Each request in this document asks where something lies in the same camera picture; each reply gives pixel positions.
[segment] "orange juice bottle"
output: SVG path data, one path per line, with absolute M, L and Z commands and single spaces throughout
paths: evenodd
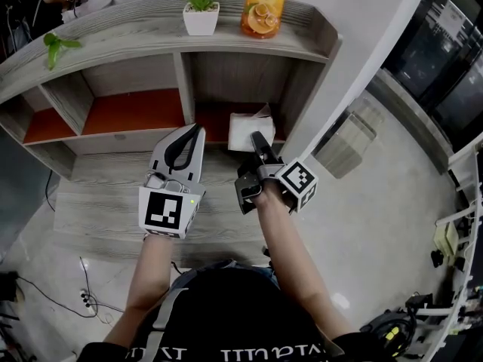
M 272 38 L 280 29 L 285 0 L 247 0 L 241 15 L 241 29 L 255 38 Z

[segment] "black t-shirt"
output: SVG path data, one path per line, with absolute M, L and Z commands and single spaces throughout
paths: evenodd
M 255 271 L 204 271 L 186 287 L 174 301 L 155 361 L 393 360 L 385 356 L 375 338 L 363 333 L 335 339 L 345 355 L 333 359 L 329 355 L 333 347 L 310 315 Z M 79 361 L 138 362 L 146 353 L 158 312 L 156 308 L 146 317 L 130 350 L 91 343 Z
M 63 24 L 61 3 L 45 4 L 43 0 L 20 0 L 20 3 L 32 38 L 38 38 Z

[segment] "white plant pot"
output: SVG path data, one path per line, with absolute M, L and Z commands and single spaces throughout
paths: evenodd
M 191 36 L 212 36 L 217 26 L 220 3 L 214 3 L 217 10 L 214 12 L 186 12 L 190 4 L 183 9 L 184 25 Z

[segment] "strap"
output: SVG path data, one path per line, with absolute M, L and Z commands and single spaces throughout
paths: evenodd
M 187 288 L 180 288 L 179 290 L 171 291 L 159 308 L 158 317 L 152 325 L 152 331 L 148 336 L 146 343 L 146 352 L 140 362 L 153 362 L 156 354 L 158 354 L 159 345 L 165 334 L 166 326 L 168 324 L 173 305 L 176 298 Z

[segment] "potted plant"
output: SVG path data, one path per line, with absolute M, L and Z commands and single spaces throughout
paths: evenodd
M 214 0 L 187 0 L 183 19 L 191 36 L 211 36 L 217 26 L 220 3 Z

